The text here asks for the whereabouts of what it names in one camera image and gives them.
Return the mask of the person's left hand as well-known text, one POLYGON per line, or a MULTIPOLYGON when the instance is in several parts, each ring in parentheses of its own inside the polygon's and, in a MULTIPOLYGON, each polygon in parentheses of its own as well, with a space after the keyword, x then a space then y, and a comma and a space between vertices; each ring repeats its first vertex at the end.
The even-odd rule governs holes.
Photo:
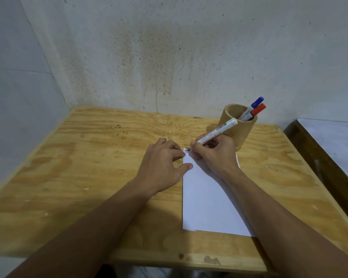
POLYGON ((133 179, 148 196, 153 196, 177 184, 181 179, 174 176, 174 162, 186 155, 176 150, 162 149, 165 138, 150 144, 144 154, 139 170, 133 179))

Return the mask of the person's right hand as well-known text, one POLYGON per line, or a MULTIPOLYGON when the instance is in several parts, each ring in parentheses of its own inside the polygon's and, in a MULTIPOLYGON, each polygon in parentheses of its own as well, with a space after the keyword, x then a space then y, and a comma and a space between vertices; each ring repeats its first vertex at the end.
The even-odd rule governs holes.
POLYGON ((234 180, 242 171, 236 159, 236 150, 232 138, 226 135, 218 135, 205 145, 201 145, 199 136, 190 143, 193 155, 204 159, 208 167, 224 182, 234 180))

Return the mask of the white marker pen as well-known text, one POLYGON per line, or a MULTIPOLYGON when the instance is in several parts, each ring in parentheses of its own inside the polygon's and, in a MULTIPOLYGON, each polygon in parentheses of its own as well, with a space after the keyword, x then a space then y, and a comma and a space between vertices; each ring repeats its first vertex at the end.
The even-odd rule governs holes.
POLYGON ((237 119, 231 118, 230 120, 228 120, 227 122, 225 122, 221 126, 218 126, 218 128, 216 128, 215 130, 211 131, 209 134, 213 140, 214 138, 223 134, 225 131, 231 129, 232 127, 236 126, 237 124, 238 124, 237 119))

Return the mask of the white paper sheet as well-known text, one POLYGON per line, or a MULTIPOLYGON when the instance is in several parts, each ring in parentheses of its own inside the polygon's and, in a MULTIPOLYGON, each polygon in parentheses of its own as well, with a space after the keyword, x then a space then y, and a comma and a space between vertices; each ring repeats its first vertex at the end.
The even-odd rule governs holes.
POLYGON ((193 168, 183 176, 182 228, 256 237, 230 187, 203 159, 184 148, 184 163, 193 168))

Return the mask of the person's left forearm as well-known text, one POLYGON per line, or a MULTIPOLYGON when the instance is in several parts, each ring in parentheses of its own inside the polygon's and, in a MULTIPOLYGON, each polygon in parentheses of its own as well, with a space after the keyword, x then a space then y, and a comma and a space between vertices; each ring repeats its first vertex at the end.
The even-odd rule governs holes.
POLYGON ((128 182, 31 254, 6 278, 94 277, 136 214, 161 190, 153 180, 128 182))

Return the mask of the person's right forearm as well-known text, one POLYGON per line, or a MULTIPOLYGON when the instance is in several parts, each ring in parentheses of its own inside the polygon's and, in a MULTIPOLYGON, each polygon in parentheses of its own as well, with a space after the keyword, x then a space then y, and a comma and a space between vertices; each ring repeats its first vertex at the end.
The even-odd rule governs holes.
POLYGON ((284 278, 348 278, 348 255, 298 219, 238 167, 219 173, 284 278))

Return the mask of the round wooden pen holder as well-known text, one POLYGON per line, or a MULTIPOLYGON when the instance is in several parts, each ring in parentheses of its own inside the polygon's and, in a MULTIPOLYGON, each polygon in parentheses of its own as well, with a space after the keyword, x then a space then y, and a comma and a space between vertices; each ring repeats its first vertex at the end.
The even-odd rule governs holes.
POLYGON ((223 113, 220 117, 217 127, 223 125, 225 122, 230 120, 232 117, 237 119, 237 125, 231 129, 224 132, 224 135, 229 136, 233 140, 235 150, 238 151, 241 149, 245 140, 247 139, 249 133, 251 132, 255 122, 258 119, 258 116, 255 116, 250 121, 241 121, 238 120, 240 115, 246 111, 247 106, 241 104, 228 104, 224 107, 223 113))

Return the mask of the red capped marker pen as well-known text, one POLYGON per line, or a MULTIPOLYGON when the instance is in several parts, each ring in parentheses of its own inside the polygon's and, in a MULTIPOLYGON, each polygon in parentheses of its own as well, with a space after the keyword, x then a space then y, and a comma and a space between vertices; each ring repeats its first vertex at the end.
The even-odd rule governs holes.
POLYGON ((261 103, 256 108, 252 110, 247 110, 242 114, 242 116, 239 118, 241 121, 251 121, 254 119, 254 117, 259 114, 261 111, 263 111, 266 108, 266 105, 264 103, 261 103))

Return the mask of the blue capped marker pen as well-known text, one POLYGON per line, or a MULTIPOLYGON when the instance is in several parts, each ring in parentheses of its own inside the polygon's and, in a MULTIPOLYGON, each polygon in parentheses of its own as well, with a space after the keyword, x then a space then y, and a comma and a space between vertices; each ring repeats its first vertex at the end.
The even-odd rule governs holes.
POLYGON ((244 120, 244 117, 250 113, 253 109, 258 107, 262 102, 264 101, 264 98, 261 96, 256 101, 254 101, 247 109, 239 116, 238 120, 244 120))

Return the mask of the dark wooden white topped table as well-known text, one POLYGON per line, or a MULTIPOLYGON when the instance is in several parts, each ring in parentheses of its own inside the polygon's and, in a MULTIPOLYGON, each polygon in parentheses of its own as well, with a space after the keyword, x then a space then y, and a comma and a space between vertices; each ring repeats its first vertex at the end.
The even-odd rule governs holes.
POLYGON ((339 162, 297 120, 283 132, 348 216, 348 174, 339 167, 339 162))

